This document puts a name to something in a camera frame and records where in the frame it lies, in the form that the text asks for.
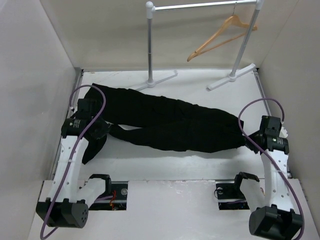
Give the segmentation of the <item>black trousers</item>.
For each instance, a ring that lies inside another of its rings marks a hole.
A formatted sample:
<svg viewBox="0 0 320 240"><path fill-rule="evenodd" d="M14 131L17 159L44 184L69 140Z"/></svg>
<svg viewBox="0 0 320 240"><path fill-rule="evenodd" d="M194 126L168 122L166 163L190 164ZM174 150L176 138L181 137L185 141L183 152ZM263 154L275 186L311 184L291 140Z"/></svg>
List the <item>black trousers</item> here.
<svg viewBox="0 0 320 240"><path fill-rule="evenodd" d="M93 84L86 99L106 106L109 135L137 146L162 151L216 153L246 145L242 120L224 110L179 99Z"/></svg>

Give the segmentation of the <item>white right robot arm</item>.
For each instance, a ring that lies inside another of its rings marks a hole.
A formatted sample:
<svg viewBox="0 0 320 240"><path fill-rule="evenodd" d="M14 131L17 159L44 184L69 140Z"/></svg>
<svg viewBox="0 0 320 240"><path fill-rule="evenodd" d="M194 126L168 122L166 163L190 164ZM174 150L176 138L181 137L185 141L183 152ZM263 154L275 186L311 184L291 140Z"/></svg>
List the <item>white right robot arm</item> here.
<svg viewBox="0 0 320 240"><path fill-rule="evenodd" d="M251 173L240 172L234 179L232 192L238 198L245 197L251 211L249 232L268 240L292 240L301 233L303 214L296 213L288 186L287 162L289 142L281 136L280 118L262 116L259 130L251 138L259 148L264 169L264 190L259 178Z"/></svg>

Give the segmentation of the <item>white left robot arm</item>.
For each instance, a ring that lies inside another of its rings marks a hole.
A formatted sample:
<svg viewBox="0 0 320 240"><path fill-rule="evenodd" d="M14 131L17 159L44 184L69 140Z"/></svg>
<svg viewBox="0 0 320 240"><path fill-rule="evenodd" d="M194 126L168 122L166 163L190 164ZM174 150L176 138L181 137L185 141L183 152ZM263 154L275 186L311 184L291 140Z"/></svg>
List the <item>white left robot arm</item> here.
<svg viewBox="0 0 320 240"><path fill-rule="evenodd" d="M112 195L107 174L92 174L79 185L81 167L103 148L110 125L98 115L101 102L79 99L77 103L77 111L61 127L61 152L50 192L36 205L38 216L52 228L83 228L90 207Z"/></svg>

